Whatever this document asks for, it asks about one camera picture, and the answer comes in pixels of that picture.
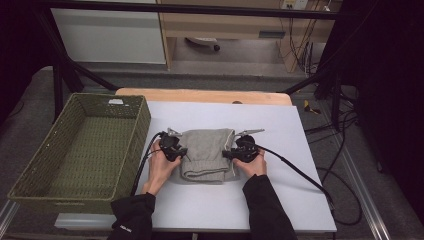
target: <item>folded towel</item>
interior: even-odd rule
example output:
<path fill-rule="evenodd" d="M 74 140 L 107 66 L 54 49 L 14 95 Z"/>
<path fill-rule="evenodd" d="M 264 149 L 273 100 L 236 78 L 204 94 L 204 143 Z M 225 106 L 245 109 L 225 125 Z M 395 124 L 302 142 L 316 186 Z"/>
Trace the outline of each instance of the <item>folded towel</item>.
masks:
<path fill-rule="evenodd" d="M 183 132 L 180 144 L 188 151 L 182 159 L 181 177 L 194 182 L 224 182 L 237 176 L 232 161 L 222 156 L 222 150 L 230 150 L 233 141 L 233 129 Z"/>

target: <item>hand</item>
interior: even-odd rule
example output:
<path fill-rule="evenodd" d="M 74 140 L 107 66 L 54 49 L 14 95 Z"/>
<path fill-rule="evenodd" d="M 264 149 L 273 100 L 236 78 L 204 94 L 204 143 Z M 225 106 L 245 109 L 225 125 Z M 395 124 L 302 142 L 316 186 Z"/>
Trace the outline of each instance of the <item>hand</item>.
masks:
<path fill-rule="evenodd" d="M 233 159 L 233 163 L 241 168 L 248 178 L 251 178 L 253 175 L 266 175 L 266 161 L 264 159 L 265 151 L 263 149 L 259 149 L 259 154 L 256 156 L 253 161 L 250 163 L 245 163 L 240 161 L 237 158 Z"/>
<path fill-rule="evenodd" d="M 180 165 L 181 157 L 177 157 L 174 162 L 168 161 L 159 147 L 159 140 L 156 140 L 150 151 L 152 151 L 152 157 L 149 159 L 149 178 L 143 185 L 141 193 L 149 192 L 156 196 L 172 171 Z"/>

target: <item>white table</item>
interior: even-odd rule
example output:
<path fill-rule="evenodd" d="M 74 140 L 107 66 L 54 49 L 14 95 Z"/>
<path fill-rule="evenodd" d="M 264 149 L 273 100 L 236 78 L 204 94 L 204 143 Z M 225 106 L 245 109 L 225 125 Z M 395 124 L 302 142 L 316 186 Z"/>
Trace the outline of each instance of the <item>white table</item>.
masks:
<path fill-rule="evenodd" d="M 317 182 L 315 164 L 296 107 L 221 103 L 148 101 L 152 121 L 146 145 L 168 127 L 190 129 L 264 128 L 256 143 L 287 158 Z M 335 232 L 336 226 L 323 193 L 277 157 L 267 153 L 268 176 L 297 233 Z M 139 190 L 147 179 L 146 164 Z M 222 185 L 178 181 L 163 186 L 156 200 L 153 228 L 157 231 L 246 232 L 248 208 L 242 192 L 246 177 Z M 113 215 L 59 214 L 55 226 L 70 230 L 110 230 Z"/>

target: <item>wrist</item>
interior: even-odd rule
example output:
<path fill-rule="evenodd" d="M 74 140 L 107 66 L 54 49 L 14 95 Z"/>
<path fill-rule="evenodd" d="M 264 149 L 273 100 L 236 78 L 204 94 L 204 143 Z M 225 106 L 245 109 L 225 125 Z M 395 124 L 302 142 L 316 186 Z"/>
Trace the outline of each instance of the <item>wrist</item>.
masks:
<path fill-rule="evenodd" d="M 159 190 L 162 188 L 164 183 L 165 181 L 162 181 L 160 179 L 149 180 L 143 185 L 142 194 L 145 194 L 148 192 L 156 196 L 159 193 Z"/>

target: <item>wooden edge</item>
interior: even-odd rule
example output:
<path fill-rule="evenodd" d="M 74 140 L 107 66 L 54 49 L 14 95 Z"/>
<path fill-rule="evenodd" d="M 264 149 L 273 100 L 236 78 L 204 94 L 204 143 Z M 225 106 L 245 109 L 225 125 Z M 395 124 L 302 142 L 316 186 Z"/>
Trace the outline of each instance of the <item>wooden edge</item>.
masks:
<path fill-rule="evenodd" d="M 245 103 L 292 106 L 290 96 L 283 93 L 209 91 L 189 89 L 121 88 L 116 95 L 143 95 L 149 101 Z"/>

